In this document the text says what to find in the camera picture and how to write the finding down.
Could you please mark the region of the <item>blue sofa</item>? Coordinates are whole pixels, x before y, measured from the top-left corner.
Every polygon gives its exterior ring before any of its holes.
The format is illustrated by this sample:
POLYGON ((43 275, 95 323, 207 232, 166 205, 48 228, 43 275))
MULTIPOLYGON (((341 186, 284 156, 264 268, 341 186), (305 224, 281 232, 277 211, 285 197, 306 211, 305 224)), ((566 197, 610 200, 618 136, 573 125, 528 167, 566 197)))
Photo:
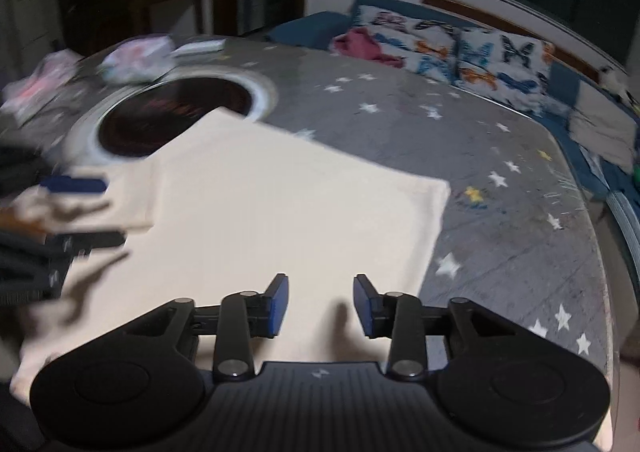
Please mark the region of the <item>blue sofa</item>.
MULTIPOLYGON (((322 11, 311 16, 286 22, 273 27, 266 34, 266 39, 277 44, 328 50, 330 41, 343 35, 356 25, 359 8, 378 6, 391 12, 404 14, 409 18, 427 20, 439 25, 455 28, 472 27, 474 22, 464 16, 439 8, 410 4, 400 0, 354 0, 347 14, 322 11)), ((629 232, 639 232, 639 172, 624 172, 620 166, 607 163, 600 154, 588 148, 580 148, 578 143, 570 140, 570 114, 577 108, 579 85, 585 84, 604 99, 608 109, 617 111, 629 118, 635 125, 639 117, 616 103, 614 98, 601 90, 585 75, 574 71, 574 68, 555 60, 551 63, 551 82, 544 85, 544 98, 540 109, 534 113, 539 120, 555 136, 565 156, 570 161, 572 171, 581 186, 592 192, 599 200, 608 194, 614 195, 610 207, 620 227, 629 232)))

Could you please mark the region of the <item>pink tissue pack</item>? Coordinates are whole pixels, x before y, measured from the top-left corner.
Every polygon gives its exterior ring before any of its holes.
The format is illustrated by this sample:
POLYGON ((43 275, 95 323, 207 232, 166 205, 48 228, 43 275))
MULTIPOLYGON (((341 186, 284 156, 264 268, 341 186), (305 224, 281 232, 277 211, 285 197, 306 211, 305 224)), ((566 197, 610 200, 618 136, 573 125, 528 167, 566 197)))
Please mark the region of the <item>pink tissue pack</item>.
POLYGON ((104 58, 98 73, 110 85, 155 82, 176 66, 175 44, 168 36, 127 40, 104 58))
POLYGON ((81 60, 68 49, 47 54, 32 74, 3 88, 1 114, 26 124, 77 75, 81 60))

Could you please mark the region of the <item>round black induction cooktop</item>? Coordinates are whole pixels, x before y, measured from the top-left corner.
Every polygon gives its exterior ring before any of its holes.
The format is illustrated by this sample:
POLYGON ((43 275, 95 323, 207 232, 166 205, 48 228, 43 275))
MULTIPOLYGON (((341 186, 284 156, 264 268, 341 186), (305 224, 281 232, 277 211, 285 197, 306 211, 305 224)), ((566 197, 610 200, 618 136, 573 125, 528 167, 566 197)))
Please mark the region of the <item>round black induction cooktop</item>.
POLYGON ((216 108, 245 116, 252 105, 250 92, 230 80, 173 80, 145 89, 111 108, 99 124, 98 140, 103 149, 118 156, 149 156, 216 108))

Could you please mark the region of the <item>left butterfly pillow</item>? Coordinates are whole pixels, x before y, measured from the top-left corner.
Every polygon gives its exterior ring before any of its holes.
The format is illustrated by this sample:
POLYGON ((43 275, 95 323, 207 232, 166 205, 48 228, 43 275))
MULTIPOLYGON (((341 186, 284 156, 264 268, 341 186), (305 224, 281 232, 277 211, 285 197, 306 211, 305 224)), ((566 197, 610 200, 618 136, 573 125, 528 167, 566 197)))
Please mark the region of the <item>left butterfly pillow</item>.
POLYGON ((418 75, 454 80, 459 30, 442 21, 417 19, 384 8, 360 4, 355 25, 363 27, 384 56, 418 75))

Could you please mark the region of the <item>plush toy black white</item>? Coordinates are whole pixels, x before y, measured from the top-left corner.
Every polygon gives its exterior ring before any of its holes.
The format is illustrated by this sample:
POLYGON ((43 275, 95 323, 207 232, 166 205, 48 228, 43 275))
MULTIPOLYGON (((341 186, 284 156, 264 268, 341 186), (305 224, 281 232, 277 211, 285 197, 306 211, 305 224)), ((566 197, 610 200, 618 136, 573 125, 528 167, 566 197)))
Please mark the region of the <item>plush toy black white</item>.
POLYGON ((638 100, 631 94, 627 85, 617 75, 615 68, 611 65, 599 68, 599 86, 610 94, 614 100, 627 108, 635 108, 639 105, 638 100))

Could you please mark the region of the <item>grey cushion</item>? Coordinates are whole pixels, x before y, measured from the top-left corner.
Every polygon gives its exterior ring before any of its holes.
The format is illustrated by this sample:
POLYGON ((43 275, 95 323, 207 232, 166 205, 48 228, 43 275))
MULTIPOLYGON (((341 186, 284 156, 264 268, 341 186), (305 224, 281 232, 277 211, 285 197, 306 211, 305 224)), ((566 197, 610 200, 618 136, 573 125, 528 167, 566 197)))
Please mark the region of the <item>grey cushion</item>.
POLYGON ((630 175, 636 156, 637 123, 602 92, 579 85, 568 122, 570 138, 630 175))

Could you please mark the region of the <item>white flat box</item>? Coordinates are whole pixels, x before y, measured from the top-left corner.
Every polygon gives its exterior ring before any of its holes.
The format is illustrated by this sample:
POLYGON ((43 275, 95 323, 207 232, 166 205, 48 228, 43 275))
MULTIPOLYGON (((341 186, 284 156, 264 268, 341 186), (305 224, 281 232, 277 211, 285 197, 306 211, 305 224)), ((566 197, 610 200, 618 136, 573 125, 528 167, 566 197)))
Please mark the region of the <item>white flat box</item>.
POLYGON ((211 54, 220 53, 226 46, 224 38, 197 40, 196 42, 187 42, 171 51, 173 58, 180 56, 210 56, 211 54))

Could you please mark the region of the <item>butterfly pillow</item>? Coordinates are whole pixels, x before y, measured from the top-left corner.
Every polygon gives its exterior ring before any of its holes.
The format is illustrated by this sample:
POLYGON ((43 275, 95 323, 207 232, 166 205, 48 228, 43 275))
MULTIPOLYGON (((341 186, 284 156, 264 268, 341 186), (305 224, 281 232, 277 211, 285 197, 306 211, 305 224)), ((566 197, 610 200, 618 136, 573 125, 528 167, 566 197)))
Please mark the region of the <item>butterfly pillow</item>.
POLYGON ((384 8, 360 4, 355 25, 363 27, 384 56, 418 75, 454 80, 459 30, 442 21, 417 19, 384 8))
POLYGON ((554 45, 503 30, 464 28, 456 84, 521 112, 538 113, 547 97, 554 45))

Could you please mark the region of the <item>cream knit garment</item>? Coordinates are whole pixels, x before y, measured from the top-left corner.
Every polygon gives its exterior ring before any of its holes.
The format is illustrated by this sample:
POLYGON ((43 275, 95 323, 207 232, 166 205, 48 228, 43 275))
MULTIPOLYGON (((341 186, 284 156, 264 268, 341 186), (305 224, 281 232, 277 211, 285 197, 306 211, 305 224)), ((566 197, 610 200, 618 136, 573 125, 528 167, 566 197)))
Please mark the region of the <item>cream knit garment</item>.
POLYGON ((76 258, 61 296, 27 306, 34 330, 12 380, 28 403, 42 368, 171 302, 218 306, 288 277, 273 338, 254 337, 255 375, 214 380, 203 412, 133 451, 421 451, 432 402, 387 377, 384 338, 364 334, 355 276, 418 298, 442 228, 448 182, 375 165, 218 110, 136 164, 112 167, 111 207, 62 233, 122 231, 76 258))

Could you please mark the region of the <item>right butterfly pillow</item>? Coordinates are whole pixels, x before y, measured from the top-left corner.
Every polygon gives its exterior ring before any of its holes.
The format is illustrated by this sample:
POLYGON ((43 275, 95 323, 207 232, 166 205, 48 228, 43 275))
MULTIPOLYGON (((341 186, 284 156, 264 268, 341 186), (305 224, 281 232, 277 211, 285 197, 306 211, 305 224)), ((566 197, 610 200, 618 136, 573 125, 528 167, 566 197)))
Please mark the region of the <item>right butterfly pillow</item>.
POLYGON ((456 84, 521 112, 538 113, 547 97, 554 45, 503 30, 464 28, 456 84))

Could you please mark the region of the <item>pink cloth on sofa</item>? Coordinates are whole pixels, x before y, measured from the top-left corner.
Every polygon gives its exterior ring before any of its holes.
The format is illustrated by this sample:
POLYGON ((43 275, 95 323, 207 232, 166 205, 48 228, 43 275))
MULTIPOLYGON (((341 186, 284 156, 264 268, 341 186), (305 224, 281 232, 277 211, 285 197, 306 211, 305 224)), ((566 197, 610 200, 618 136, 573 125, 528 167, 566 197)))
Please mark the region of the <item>pink cloth on sofa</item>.
POLYGON ((340 56, 376 62, 391 68, 403 68, 404 59, 383 52, 381 45, 373 39, 365 27, 354 27, 343 35, 334 37, 329 44, 330 51, 340 56))

